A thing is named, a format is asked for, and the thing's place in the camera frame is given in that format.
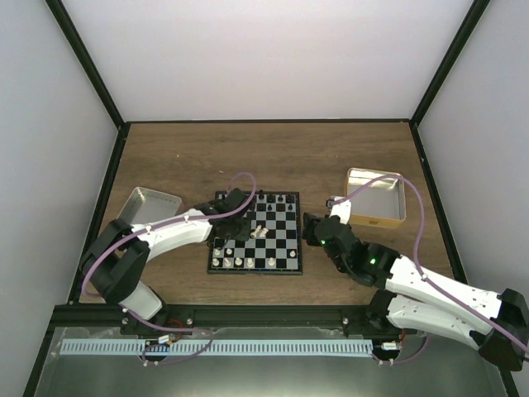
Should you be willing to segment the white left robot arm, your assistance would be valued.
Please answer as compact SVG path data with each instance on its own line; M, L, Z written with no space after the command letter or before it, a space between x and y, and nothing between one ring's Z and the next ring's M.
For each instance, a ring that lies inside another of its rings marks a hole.
M219 239L246 241L250 222L243 218L253 194L233 189L224 198L198 204L185 213L147 224L111 221L83 254L79 271L82 292L92 285L107 304L117 304L138 318L147 332L169 324L166 303L141 282L146 264L182 246Z

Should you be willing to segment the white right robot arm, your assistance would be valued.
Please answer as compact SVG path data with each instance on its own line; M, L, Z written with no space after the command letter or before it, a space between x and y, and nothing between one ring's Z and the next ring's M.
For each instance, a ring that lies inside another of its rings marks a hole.
M520 371L528 361L528 305L514 289L478 289L418 269L387 246L361 241L337 215L303 215L302 237L359 285L377 289L367 322L378 333L410 328L454 339L491 364Z

